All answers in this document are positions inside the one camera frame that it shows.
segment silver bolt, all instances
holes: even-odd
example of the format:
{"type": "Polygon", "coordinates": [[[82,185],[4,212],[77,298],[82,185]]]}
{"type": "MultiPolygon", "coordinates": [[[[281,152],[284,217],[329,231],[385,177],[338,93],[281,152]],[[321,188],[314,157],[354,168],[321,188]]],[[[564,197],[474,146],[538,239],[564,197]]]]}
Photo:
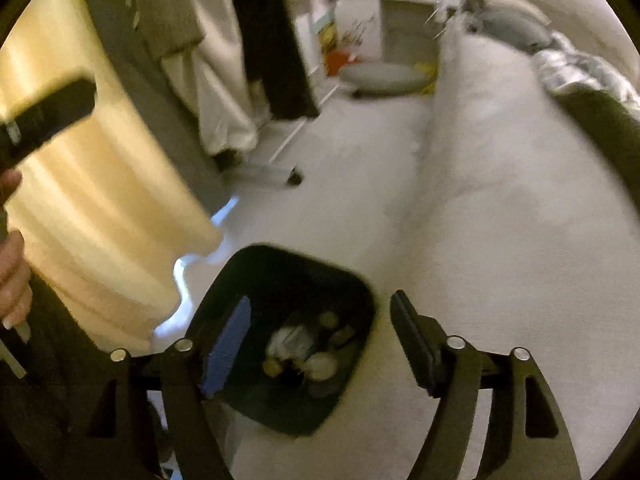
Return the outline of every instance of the silver bolt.
{"type": "Polygon", "coordinates": [[[175,343],[174,348],[178,352],[188,352],[193,348],[193,341],[191,339],[180,339],[175,343]]]}
{"type": "Polygon", "coordinates": [[[455,348],[456,350],[462,350],[466,343],[465,340],[462,339],[461,337],[458,337],[457,335],[452,335],[451,337],[447,338],[447,345],[450,348],[455,348]]]}
{"type": "Polygon", "coordinates": [[[117,350],[114,350],[113,352],[111,352],[111,360],[114,363],[119,363],[121,361],[124,361],[124,359],[127,358],[127,351],[123,350],[122,348],[118,348],[117,350]]]}
{"type": "Polygon", "coordinates": [[[515,355],[516,359],[519,361],[528,361],[531,359],[531,354],[524,348],[514,348],[513,355],[515,355]]]}

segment gray cushion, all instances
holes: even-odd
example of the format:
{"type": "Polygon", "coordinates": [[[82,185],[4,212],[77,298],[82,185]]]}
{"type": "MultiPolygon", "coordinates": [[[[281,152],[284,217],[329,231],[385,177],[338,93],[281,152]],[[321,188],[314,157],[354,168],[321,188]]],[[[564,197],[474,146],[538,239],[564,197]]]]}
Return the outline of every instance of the gray cushion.
{"type": "Polygon", "coordinates": [[[432,77],[415,68],[391,63],[356,63],[340,69],[340,79],[366,94],[402,95],[426,88],[432,77]]]}
{"type": "Polygon", "coordinates": [[[508,43],[527,54],[535,54],[551,46],[551,32],[517,10],[485,10],[478,18],[482,23],[482,34],[508,43]]]}

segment curtain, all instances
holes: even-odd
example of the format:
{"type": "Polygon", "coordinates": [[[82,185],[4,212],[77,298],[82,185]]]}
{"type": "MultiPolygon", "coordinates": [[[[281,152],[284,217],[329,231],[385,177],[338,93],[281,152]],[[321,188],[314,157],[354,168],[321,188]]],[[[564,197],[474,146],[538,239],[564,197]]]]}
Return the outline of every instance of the curtain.
{"type": "Polygon", "coordinates": [[[0,114],[77,73],[97,82],[88,120],[27,158],[7,204],[35,270],[104,349],[149,350],[177,308],[176,260],[222,240],[120,84],[84,0],[33,0],[0,50],[0,114]]]}

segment black trash can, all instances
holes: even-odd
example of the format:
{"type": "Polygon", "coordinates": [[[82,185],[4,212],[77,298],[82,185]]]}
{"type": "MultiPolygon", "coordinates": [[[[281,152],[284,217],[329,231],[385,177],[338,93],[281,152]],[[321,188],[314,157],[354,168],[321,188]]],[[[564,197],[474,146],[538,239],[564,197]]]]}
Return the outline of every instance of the black trash can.
{"type": "Polygon", "coordinates": [[[251,323],[222,389],[233,409],[281,433],[313,433],[344,391],[366,343],[375,313],[373,294],[363,279],[302,254],[263,244],[238,251],[220,271],[196,312],[187,337],[221,320],[242,296],[251,302],[251,323]],[[274,331],[293,313],[318,316],[334,311],[355,335],[338,372],[338,388],[314,398],[306,388],[274,380],[263,370],[274,331]]]}

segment human hand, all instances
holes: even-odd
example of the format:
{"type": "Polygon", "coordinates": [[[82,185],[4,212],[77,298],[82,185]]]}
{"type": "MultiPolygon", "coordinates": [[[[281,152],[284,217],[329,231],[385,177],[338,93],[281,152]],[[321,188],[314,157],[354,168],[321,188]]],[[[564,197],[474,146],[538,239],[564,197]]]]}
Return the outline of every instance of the human hand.
{"type": "MultiPolygon", "coordinates": [[[[22,174],[18,170],[0,173],[1,206],[21,181],[22,174]]],[[[0,246],[0,319],[6,329],[23,322],[31,309],[30,277],[31,267],[24,259],[24,238],[20,231],[12,231],[0,246]]]]}

